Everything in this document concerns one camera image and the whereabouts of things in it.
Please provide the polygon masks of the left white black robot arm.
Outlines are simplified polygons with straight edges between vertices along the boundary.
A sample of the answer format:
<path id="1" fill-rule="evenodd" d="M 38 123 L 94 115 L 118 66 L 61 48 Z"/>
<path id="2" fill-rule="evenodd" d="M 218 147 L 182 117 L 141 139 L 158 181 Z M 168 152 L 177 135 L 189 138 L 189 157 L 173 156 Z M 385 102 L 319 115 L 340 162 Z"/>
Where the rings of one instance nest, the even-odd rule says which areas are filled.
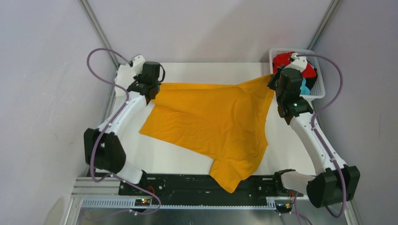
<path id="1" fill-rule="evenodd" d="M 163 66 L 154 61 L 130 62 L 122 71 L 132 78 L 132 83 L 122 85 L 124 102 L 96 129 L 84 132 L 84 152 L 86 163 L 91 169 L 101 169 L 130 182 L 130 189 L 143 195 L 148 182 L 142 179 L 144 171 L 136 168 L 126 159 L 121 137 L 128 123 L 142 111 L 160 91 L 165 78 Z"/>

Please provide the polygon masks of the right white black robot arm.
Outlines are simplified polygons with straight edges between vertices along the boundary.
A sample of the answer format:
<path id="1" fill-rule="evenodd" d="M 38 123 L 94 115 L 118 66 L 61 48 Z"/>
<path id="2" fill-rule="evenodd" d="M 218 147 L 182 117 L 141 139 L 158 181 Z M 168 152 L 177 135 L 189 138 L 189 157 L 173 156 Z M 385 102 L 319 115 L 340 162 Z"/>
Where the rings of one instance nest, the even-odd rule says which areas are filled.
<path id="1" fill-rule="evenodd" d="M 356 192 L 360 172 L 349 166 L 333 149 L 314 117 L 309 102 L 300 96 L 301 72 L 294 68 L 278 68 L 268 87 L 276 92 L 279 116 L 297 134 L 314 165 L 315 175 L 293 169 L 275 173 L 273 191 L 280 196 L 290 190 L 307 195 L 316 208 L 351 201 Z"/>

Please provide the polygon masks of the yellow t shirt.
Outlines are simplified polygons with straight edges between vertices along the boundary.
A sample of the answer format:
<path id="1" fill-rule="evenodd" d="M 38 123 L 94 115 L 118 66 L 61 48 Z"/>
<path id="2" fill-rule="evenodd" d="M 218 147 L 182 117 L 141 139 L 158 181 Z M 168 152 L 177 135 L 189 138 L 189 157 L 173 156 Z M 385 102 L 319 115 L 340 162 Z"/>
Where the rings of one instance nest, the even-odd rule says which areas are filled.
<path id="1" fill-rule="evenodd" d="M 235 85 L 166 83 L 140 134 L 213 160 L 209 175 L 228 193 L 259 167 L 268 141 L 271 75 Z"/>

